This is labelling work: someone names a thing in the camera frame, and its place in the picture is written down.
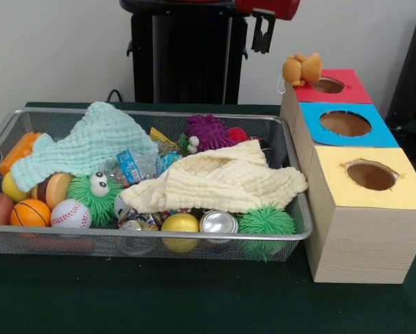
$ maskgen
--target light blue muslin cloth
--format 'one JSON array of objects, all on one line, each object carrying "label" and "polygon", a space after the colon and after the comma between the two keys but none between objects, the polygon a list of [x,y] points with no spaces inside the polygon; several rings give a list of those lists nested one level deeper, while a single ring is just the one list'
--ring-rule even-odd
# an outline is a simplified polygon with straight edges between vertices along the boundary
[{"label": "light blue muslin cloth", "polygon": [[157,144],[133,118],[104,102],[92,103],[69,136],[55,143],[43,134],[33,153],[10,169],[21,191],[30,191],[54,173],[90,175],[117,153],[131,149],[139,154],[157,153]]}]

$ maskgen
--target purple spiky toy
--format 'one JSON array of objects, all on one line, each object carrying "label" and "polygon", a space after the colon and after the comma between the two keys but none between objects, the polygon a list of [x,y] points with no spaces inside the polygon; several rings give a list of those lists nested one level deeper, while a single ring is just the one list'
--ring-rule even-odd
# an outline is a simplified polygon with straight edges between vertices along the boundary
[{"label": "purple spiky toy", "polygon": [[184,133],[189,138],[188,151],[192,154],[237,144],[228,138],[225,124],[212,114],[187,117]]}]

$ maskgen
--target orange plush toy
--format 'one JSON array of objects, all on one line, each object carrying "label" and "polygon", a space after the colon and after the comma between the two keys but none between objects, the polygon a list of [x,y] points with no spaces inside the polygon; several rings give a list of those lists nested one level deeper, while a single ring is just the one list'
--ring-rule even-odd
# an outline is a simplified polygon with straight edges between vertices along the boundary
[{"label": "orange plush toy", "polygon": [[307,58],[302,54],[288,56],[282,66],[282,77],[292,86],[304,86],[306,82],[313,84],[321,78],[321,56],[317,53]]}]

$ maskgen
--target stacked boxes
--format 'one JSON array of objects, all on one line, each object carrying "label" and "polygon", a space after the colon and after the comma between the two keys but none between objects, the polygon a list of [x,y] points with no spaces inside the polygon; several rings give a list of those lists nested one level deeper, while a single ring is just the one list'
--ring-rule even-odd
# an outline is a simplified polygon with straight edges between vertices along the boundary
[{"label": "stacked boxes", "polygon": [[402,283],[416,254],[416,173],[353,70],[286,85],[288,123],[314,231],[315,282]]}]

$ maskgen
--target green spiky ball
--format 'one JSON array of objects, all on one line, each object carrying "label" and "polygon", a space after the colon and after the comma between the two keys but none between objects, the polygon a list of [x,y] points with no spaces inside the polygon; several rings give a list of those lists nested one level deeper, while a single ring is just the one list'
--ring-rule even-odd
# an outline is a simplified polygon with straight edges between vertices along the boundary
[{"label": "green spiky ball", "polygon": [[[256,234],[293,234],[295,226],[293,218],[275,204],[263,205],[250,209],[238,218],[239,233]],[[242,242],[243,251],[249,258],[269,260],[274,254],[283,250],[285,241],[252,241]]]},{"label": "green spiky ball", "polygon": [[113,204],[123,187],[110,178],[107,184],[109,192],[104,197],[97,197],[90,191],[89,177],[77,175],[67,189],[67,198],[74,198],[89,208],[94,228],[105,227],[115,218]]}]

